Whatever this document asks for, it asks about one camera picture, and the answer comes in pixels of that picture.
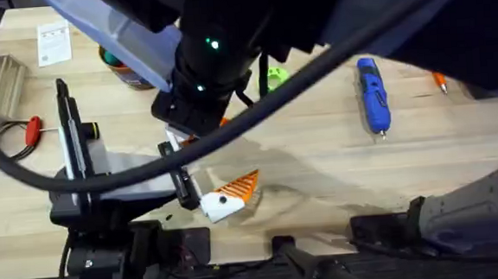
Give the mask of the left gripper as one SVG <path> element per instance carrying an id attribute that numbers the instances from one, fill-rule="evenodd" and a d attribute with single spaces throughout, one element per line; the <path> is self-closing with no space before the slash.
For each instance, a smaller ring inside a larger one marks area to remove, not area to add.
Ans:
<path id="1" fill-rule="evenodd" d="M 182 149 L 184 134 L 165 126 L 168 141 L 159 143 L 160 155 L 111 152 L 103 140 L 89 142 L 87 149 L 96 175 L 116 174 L 155 158 Z M 177 200 L 182 208 L 193 211 L 200 206 L 210 222 L 218 223 L 237 213 L 255 209 L 261 198 L 259 170 L 254 169 L 222 187 L 199 195 L 197 186 L 184 167 L 169 171 L 137 185 L 107 193 L 48 193 L 52 204 L 49 218 L 55 225 L 74 231 L 111 230 L 125 227 L 133 219 Z"/>

